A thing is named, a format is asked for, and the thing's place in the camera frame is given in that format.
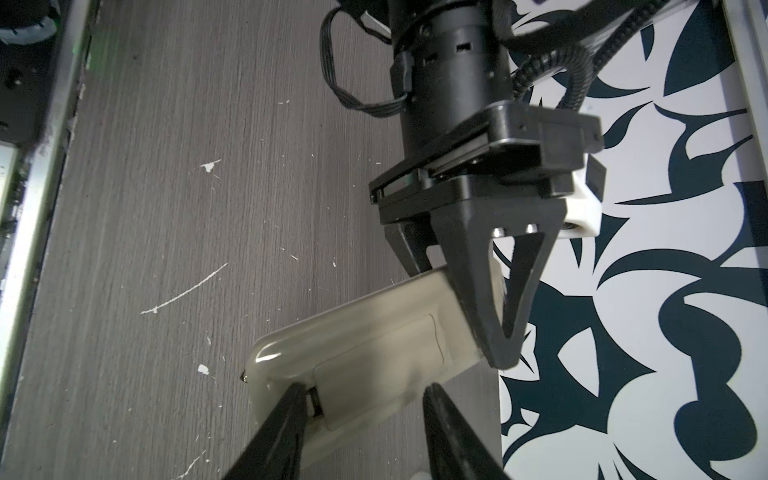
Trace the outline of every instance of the gray wooden table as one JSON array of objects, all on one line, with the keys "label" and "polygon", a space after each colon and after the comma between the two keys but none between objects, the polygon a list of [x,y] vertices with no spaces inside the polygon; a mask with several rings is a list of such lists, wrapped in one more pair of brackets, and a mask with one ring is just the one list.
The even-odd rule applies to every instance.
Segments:
[{"label": "gray wooden table", "polygon": [[[254,434],[238,377],[256,339],[406,277],[366,190],[401,159],[399,122],[323,83],[332,6],[103,1],[3,478],[220,477]],[[389,48],[348,18],[334,40],[340,84],[390,98]],[[446,387],[500,455],[495,371]],[[303,478],[428,465],[414,404]]]}]

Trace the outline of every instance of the white plastic part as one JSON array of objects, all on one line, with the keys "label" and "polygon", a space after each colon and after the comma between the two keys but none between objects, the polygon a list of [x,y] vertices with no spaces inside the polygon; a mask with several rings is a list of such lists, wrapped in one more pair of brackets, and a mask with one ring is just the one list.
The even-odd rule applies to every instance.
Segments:
[{"label": "white plastic part", "polygon": [[587,168],[584,167],[573,173],[574,193],[565,198],[568,212],[565,223],[575,225],[566,230],[560,230],[558,238],[584,238],[600,235],[600,224],[603,218],[603,204],[587,187]]},{"label": "white plastic part", "polygon": [[[501,267],[489,261],[501,318]],[[446,382],[481,358],[439,268],[263,337],[244,379],[257,428],[291,383],[314,389],[307,396],[305,468],[418,399],[427,385]]]}]

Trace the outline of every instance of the metal edge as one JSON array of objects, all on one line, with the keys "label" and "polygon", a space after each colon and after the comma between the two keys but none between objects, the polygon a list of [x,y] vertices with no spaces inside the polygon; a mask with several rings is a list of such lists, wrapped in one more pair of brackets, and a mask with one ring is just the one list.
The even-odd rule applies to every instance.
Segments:
[{"label": "metal edge", "polygon": [[759,0],[723,0],[723,10],[763,162],[763,178],[768,178],[768,25]]},{"label": "metal edge", "polygon": [[45,114],[39,142],[30,149],[23,163],[29,167],[21,203],[21,216],[15,232],[5,289],[0,300],[0,449],[4,451],[5,435],[12,408],[16,378],[21,364],[26,322],[31,310],[33,275],[42,257],[48,232],[52,192],[58,186],[63,153],[73,112],[75,88],[81,73],[84,51],[94,2],[74,0],[61,31],[51,97]]}]

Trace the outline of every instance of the scratch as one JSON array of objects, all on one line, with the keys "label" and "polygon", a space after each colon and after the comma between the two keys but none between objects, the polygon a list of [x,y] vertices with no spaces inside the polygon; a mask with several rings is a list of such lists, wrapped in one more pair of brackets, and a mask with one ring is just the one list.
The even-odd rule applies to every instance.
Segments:
[{"label": "scratch", "polygon": [[214,171],[214,165],[219,163],[220,161],[221,161],[221,159],[219,159],[217,161],[210,162],[209,164],[202,164],[201,167],[204,168],[207,173],[210,173],[210,172]]},{"label": "scratch", "polygon": [[144,315],[145,313],[157,313],[157,311],[158,311],[159,309],[163,308],[164,306],[168,305],[169,303],[175,302],[176,300],[180,299],[182,296],[184,296],[184,295],[187,295],[187,294],[188,294],[189,292],[191,292],[192,290],[194,290],[194,289],[198,288],[198,287],[199,287],[200,285],[202,285],[203,283],[206,283],[208,280],[210,280],[211,278],[213,278],[213,277],[214,277],[214,275],[216,275],[217,273],[219,273],[219,272],[221,271],[221,269],[223,269],[224,267],[226,267],[228,264],[229,264],[229,262],[227,262],[227,263],[225,263],[224,265],[220,266],[220,267],[219,267],[219,268],[218,268],[218,269],[217,269],[215,272],[213,272],[211,275],[209,275],[209,276],[206,276],[206,277],[203,279],[203,281],[202,281],[202,282],[200,282],[200,283],[198,283],[197,285],[193,286],[192,288],[190,288],[190,289],[189,289],[189,290],[187,290],[186,292],[183,292],[181,295],[176,295],[174,298],[172,298],[172,299],[168,300],[166,303],[162,303],[161,305],[158,305],[158,306],[156,306],[156,307],[150,308],[149,310],[145,310],[144,312],[141,312],[141,313],[140,313],[140,315]]},{"label": "scratch", "polygon": [[196,463],[197,463],[197,461],[198,461],[198,460],[200,460],[200,457],[201,457],[201,456],[203,456],[203,455],[205,454],[205,452],[207,452],[207,451],[208,451],[208,449],[205,449],[205,450],[203,450],[203,453],[200,453],[200,454],[197,456],[197,458],[196,458],[196,459],[194,459],[194,460],[192,461],[192,463],[190,463],[190,466],[188,466],[188,467],[187,467],[187,471],[186,471],[186,472],[184,472],[184,473],[182,473],[181,475],[177,476],[176,478],[174,478],[174,480],[179,480],[179,478],[184,478],[184,477],[186,477],[187,475],[189,475],[189,474],[190,474],[190,470],[192,469],[192,467],[194,467],[194,464],[196,464]]}]

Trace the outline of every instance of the beige plastic casing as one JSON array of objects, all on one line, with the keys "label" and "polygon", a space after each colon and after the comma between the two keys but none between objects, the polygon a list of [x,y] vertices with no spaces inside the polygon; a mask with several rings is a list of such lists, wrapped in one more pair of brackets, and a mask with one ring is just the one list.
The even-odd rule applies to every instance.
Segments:
[{"label": "beige plastic casing", "polygon": [[[491,265],[501,318],[503,277]],[[481,358],[441,268],[263,337],[245,376],[257,428],[291,383],[316,388],[323,414],[308,396],[304,468]]]}]

